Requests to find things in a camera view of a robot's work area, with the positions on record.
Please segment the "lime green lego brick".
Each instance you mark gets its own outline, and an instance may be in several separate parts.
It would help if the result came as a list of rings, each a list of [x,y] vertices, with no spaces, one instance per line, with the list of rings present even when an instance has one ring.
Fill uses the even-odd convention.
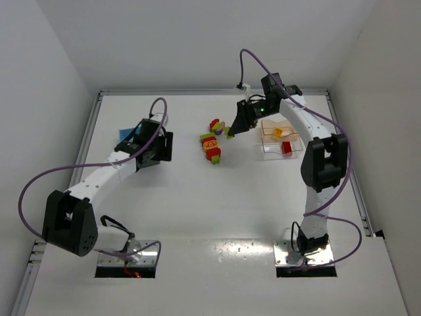
[[[225,137],[226,137],[227,140],[230,140],[230,139],[232,139],[232,138],[235,137],[234,135],[231,135],[230,129],[231,128],[229,126],[226,126],[224,128],[224,135],[225,135]]]

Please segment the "yellow lego brick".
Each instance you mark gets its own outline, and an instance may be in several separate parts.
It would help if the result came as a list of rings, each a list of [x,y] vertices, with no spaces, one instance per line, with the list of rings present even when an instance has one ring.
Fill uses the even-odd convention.
[[[281,138],[284,136],[284,130],[282,128],[276,128],[273,132],[273,135],[277,138]]]

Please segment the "red lego brick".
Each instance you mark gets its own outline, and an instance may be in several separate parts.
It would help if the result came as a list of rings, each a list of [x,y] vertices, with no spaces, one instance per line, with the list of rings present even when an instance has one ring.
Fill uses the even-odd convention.
[[[291,155],[293,153],[292,146],[290,142],[282,143],[282,153],[285,156]]]

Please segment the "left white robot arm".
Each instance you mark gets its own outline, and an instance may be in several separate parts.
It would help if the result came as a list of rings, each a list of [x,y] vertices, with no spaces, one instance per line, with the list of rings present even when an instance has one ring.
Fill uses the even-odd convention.
[[[79,257],[91,251],[130,256],[128,247],[135,234],[99,214],[99,206],[129,176],[171,160],[173,133],[166,130],[167,122],[162,113],[142,119],[103,166],[65,192],[52,192],[47,198],[42,238]]]

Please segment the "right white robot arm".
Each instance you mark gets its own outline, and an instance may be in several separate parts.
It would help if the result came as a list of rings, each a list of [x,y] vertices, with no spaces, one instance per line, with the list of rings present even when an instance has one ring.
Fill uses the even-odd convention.
[[[305,255],[324,249],[328,243],[331,199],[347,172],[348,141],[343,134],[330,133],[314,114],[305,110],[301,90],[284,86],[279,74],[263,77],[261,84],[264,98],[237,102],[237,114],[228,134],[247,132],[257,126],[259,119],[276,113],[289,121],[306,147],[301,177],[307,187],[307,200],[295,251]]]

